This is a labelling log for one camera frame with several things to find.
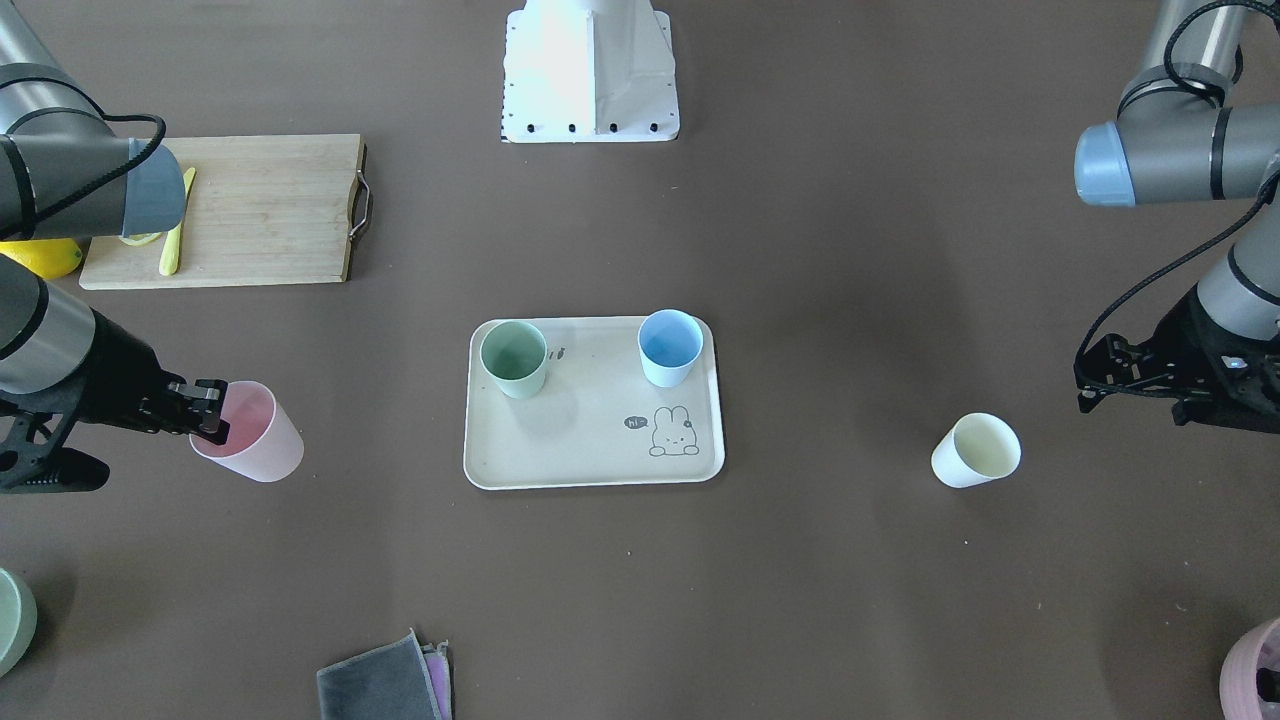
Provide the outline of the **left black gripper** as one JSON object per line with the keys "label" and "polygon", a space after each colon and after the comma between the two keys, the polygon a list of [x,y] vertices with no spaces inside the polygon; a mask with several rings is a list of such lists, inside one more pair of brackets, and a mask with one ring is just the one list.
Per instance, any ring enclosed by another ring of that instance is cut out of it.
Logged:
{"label": "left black gripper", "polygon": [[1188,292],[1139,343],[1107,333],[1076,354],[1079,413],[1112,395],[1170,398],[1178,427],[1197,423],[1279,432],[1277,338],[1252,340],[1217,325]]}

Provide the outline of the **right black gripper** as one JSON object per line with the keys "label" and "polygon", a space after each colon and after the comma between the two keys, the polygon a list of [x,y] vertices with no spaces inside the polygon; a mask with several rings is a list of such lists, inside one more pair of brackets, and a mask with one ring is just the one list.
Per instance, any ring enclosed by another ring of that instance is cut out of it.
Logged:
{"label": "right black gripper", "polygon": [[1,491],[5,495],[90,492],[105,486],[108,464],[65,446],[76,424],[102,424],[148,434],[189,436],[224,446],[228,383],[187,382],[164,370],[141,340],[100,313],[86,360],[68,378],[28,395],[4,391]]}

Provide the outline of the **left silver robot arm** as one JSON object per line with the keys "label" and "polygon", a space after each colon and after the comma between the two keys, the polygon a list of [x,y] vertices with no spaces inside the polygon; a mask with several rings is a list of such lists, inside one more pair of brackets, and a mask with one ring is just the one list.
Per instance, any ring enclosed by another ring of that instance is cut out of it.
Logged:
{"label": "left silver robot arm", "polygon": [[1276,19],[1277,4],[1162,3],[1115,119],[1076,143],[1076,192],[1089,205],[1251,200],[1201,245],[1229,250],[1148,340],[1085,333],[1073,361],[1083,413],[1112,395],[1170,398],[1180,427],[1277,432],[1279,109],[1229,102],[1248,12]]}

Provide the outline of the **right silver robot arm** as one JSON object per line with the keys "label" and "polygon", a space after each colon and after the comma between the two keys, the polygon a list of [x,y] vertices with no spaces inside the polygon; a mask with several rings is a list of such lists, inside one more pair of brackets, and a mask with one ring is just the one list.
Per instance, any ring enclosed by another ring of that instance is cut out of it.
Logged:
{"label": "right silver robot arm", "polygon": [[[3,238],[22,245],[174,229],[179,164],[148,113],[110,114],[58,64],[17,5],[1,5]],[[3,259],[1,488],[88,492],[109,465],[67,447],[79,423],[223,445],[228,384],[187,380],[76,296]]]}

